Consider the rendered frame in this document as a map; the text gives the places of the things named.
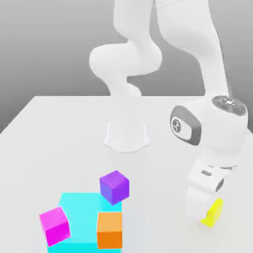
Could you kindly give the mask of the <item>small orange cube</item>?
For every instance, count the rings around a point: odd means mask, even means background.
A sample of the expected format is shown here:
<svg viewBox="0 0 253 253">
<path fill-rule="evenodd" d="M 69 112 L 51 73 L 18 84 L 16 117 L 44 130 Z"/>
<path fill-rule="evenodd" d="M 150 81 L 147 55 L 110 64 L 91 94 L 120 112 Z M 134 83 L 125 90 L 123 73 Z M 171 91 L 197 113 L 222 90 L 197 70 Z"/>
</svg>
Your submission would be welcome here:
<svg viewBox="0 0 253 253">
<path fill-rule="evenodd" d="M 98 249 L 121 249 L 123 247 L 122 212 L 99 212 L 96 233 Z"/>
</svg>

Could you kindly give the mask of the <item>small purple cube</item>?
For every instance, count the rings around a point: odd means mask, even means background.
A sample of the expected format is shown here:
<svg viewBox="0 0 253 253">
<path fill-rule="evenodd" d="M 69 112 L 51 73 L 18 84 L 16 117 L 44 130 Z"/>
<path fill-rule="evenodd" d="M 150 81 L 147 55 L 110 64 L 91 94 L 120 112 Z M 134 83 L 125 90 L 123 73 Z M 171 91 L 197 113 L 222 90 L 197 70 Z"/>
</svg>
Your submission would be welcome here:
<svg viewBox="0 0 253 253">
<path fill-rule="evenodd" d="M 100 193 L 111 205 L 115 205 L 129 197 L 129 180 L 115 170 L 100 178 Z"/>
</svg>

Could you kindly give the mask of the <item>small magenta cube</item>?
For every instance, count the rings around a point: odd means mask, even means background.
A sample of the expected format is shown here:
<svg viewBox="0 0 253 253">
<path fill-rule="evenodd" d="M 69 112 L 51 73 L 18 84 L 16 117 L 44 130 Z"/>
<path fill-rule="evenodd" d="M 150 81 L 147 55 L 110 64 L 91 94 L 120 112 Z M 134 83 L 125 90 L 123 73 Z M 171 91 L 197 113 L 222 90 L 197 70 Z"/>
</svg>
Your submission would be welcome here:
<svg viewBox="0 0 253 253">
<path fill-rule="evenodd" d="M 71 237 L 69 221 L 61 206 L 41 213 L 39 218 L 48 247 Z"/>
</svg>

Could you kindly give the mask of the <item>large cyan box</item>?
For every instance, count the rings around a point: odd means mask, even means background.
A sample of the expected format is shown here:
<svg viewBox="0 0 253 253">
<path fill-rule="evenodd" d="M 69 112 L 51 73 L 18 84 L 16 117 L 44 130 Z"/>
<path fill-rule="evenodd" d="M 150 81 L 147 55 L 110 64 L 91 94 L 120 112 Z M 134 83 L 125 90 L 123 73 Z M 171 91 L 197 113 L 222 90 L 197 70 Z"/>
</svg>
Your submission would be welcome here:
<svg viewBox="0 0 253 253">
<path fill-rule="evenodd" d="M 63 193 L 59 202 L 67 216 L 71 237 L 47 248 L 48 253 L 121 253 L 99 249 L 97 218 L 100 212 L 120 212 L 122 203 L 111 205 L 99 193 Z"/>
</svg>

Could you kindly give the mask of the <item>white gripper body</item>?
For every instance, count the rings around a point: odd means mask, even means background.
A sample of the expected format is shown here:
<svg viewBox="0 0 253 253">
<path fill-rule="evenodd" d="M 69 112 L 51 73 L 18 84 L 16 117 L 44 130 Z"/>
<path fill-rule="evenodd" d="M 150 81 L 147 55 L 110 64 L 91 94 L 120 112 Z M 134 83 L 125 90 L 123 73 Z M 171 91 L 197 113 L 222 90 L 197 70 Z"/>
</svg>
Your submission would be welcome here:
<svg viewBox="0 0 253 253">
<path fill-rule="evenodd" d="M 186 214 L 196 221 L 206 217 L 209 210 L 211 195 L 194 186 L 188 186 L 186 191 Z"/>
</svg>

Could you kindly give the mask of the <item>small yellow cube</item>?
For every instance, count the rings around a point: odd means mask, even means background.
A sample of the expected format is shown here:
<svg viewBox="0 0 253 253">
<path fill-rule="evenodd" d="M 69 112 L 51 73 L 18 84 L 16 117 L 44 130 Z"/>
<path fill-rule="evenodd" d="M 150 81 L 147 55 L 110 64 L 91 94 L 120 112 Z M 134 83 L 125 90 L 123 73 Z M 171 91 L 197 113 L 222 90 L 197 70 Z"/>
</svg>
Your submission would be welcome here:
<svg viewBox="0 0 253 253">
<path fill-rule="evenodd" d="M 212 228 L 221 216 L 223 203 L 224 201 L 221 198 L 217 198 L 208 210 L 206 217 L 201 219 L 201 223 Z"/>
</svg>

